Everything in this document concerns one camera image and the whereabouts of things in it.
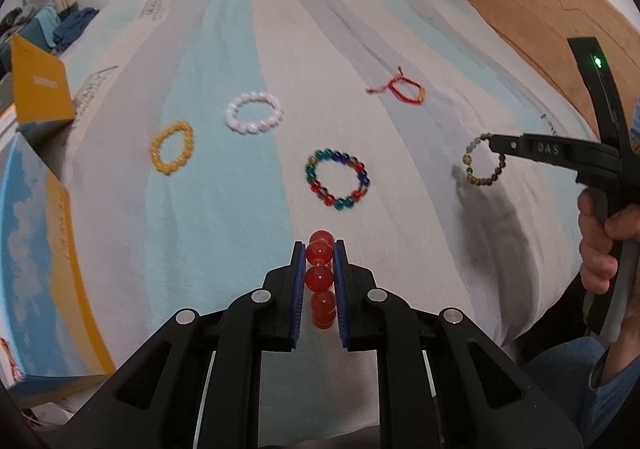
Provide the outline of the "person's right hand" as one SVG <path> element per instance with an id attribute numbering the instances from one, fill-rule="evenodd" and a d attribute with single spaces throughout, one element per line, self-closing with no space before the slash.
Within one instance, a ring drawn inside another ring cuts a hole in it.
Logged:
<path id="1" fill-rule="evenodd" d="M 612 255 L 614 242 L 639 241 L 639 206 L 631 204 L 601 222 L 596 216 L 596 203 L 592 195 L 584 190 L 578 196 L 577 207 L 578 227 L 582 234 L 579 244 L 582 284 L 587 291 L 603 295 L 618 269 L 618 261 Z"/>

